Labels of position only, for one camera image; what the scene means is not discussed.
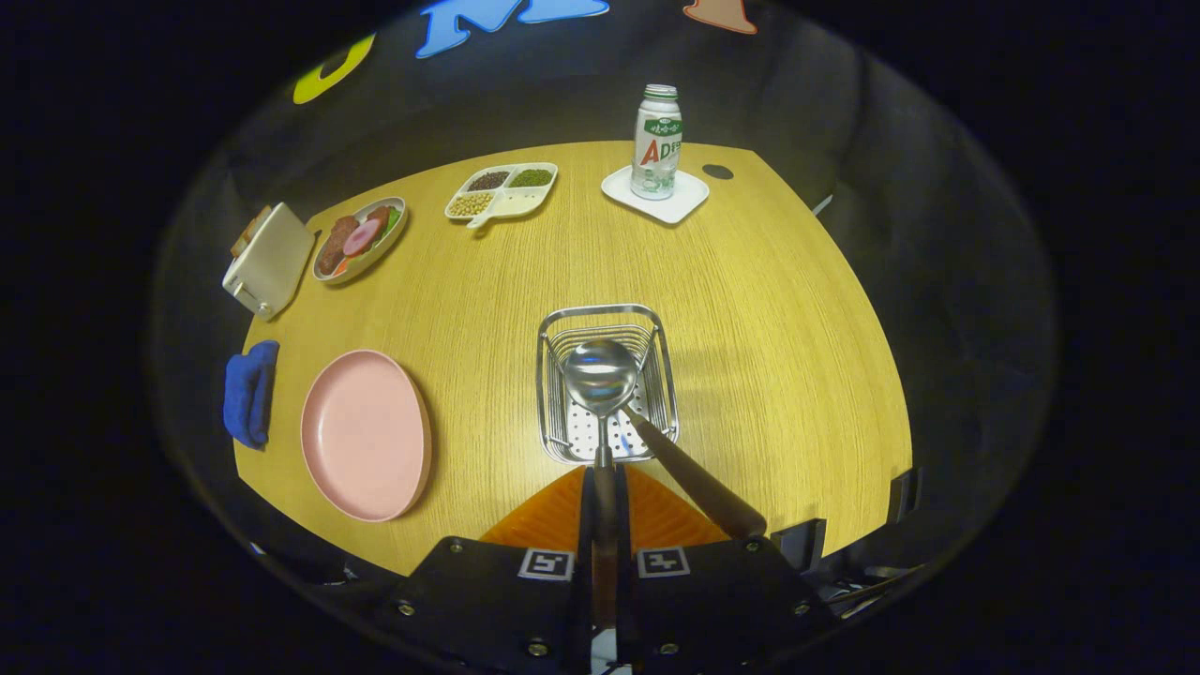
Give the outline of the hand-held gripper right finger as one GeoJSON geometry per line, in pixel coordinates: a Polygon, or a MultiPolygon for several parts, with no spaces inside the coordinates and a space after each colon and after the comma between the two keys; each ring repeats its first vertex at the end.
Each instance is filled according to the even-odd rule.
{"type": "Polygon", "coordinates": [[[780,674],[836,627],[818,591],[754,534],[702,546],[634,542],[631,466],[619,471],[614,627],[635,674],[780,674]]]}

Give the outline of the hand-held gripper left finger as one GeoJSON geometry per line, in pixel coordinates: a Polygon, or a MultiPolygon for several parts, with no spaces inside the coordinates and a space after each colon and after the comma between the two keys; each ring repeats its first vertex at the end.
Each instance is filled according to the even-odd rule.
{"type": "Polygon", "coordinates": [[[373,628],[442,674],[592,671],[594,480],[581,474],[574,546],[446,534],[382,595],[373,628]]]}

